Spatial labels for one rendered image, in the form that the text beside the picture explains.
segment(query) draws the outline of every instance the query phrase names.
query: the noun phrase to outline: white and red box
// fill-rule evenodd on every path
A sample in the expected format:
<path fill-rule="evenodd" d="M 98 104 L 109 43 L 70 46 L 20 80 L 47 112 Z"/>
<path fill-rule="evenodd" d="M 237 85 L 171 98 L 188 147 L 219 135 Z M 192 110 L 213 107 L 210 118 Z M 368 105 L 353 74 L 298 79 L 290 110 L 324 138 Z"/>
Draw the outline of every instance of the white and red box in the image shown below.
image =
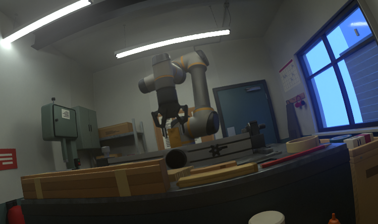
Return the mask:
<path fill-rule="evenodd" d="M 344 143 L 347 143 L 348 149 L 353 149 L 358 146 L 366 144 L 366 140 L 364 136 L 359 135 L 359 136 L 353 136 L 353 137 L 345 139 Z"/>
<path fill-rule="evenodd" d="M 363 134 L 356 135 L 356 136 L 364 136 L 366 143 L 374 141 L 373 133 L 363 133 Z"/>
<path fill-rule="evenodd" d="M 0 149 L 0 171 L 17 169 L 16 149 Z"/>

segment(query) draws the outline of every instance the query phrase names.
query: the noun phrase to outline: orange bottle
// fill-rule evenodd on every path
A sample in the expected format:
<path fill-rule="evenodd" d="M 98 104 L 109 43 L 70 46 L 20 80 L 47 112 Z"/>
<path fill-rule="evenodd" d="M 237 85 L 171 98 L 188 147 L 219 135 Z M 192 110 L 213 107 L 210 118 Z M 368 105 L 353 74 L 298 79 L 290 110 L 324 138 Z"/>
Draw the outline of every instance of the orange bottle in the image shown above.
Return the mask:
<path fill-rule="evenodd" d="M 329 224 L 340 224 L 340 221 L 336 219 L 336 214 L 333 213 L 332 219 L 330 219 Z"/>

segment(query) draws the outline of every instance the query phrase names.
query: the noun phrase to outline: blue window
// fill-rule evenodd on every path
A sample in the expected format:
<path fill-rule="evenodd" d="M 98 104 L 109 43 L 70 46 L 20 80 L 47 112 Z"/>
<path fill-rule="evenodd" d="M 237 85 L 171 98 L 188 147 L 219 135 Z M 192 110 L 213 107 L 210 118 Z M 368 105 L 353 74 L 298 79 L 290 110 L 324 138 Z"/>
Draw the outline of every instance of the blue window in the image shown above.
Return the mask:
<path fill-rule="evenodd" d="M 357 1 L 298 58 L 320 132 L 378 126 L 378 43 Z"/>

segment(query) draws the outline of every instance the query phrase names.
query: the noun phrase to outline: window pane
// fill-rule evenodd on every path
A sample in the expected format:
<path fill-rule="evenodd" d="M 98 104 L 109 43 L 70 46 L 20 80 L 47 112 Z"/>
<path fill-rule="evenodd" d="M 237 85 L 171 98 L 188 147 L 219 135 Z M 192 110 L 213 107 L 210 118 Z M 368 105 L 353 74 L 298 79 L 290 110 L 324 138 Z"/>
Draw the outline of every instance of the window pane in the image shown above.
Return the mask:
<path fill-rule="evenodd" d="M 344 19 L 331 33 L 327 35 L 334 56 L 341 55 L 371 37 L 371 30 L 360 8 Z"/>
<path fill-rule="evenodd" d="M 331 63 L 325 44 L 320 41 L 306 55 L 303 56 L 305 64 L 310 74 L 314 74 L 324 66 Z"/>
<path fill-rule="evenodd" d="M 356 123 L 378 121 L 378 46 L 375 41 L 338 63 Z"/>
<path fill-rule="evenodd" d="M 333 67 L 311 79 L 324 128 L 348 125 L 344 99 Z"/>

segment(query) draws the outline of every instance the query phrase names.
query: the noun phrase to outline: red pencil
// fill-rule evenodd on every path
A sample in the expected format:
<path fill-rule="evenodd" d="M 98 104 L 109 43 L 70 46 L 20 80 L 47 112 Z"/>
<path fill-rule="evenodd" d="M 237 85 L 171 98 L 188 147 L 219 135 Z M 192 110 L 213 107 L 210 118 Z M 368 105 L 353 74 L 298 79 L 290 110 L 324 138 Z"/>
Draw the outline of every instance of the red pencil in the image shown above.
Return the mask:
<path fill-rule="evenodd" d="M 289 156 L 286 156 L 286 157 L 283 157 L 283 158 L 280 158 L 280 159 L 276 159 L 274 161 L 262 163 L 261 168 L 266 168 L 266 167 L 271 166 L 271 165 L 276 165 L 276 164 L 279 164 L 279 163 L 282 163 L 282 162 L 286 162 L 286 161 L 298 158 L 298 157 L 306 155 L 306 154 L 316 152 L 318 150 L 326 148 L 329 145 L 331 145 L 331 144 L 320 145 L 320 146 L 317 146 L 315 148 L 311 148 L 311 149 L 308 149 L 308 150 L 305 150 L 305 151 L 302 151 L 302 152 L 295 153 L 294 155 L 289 155 Z"/>

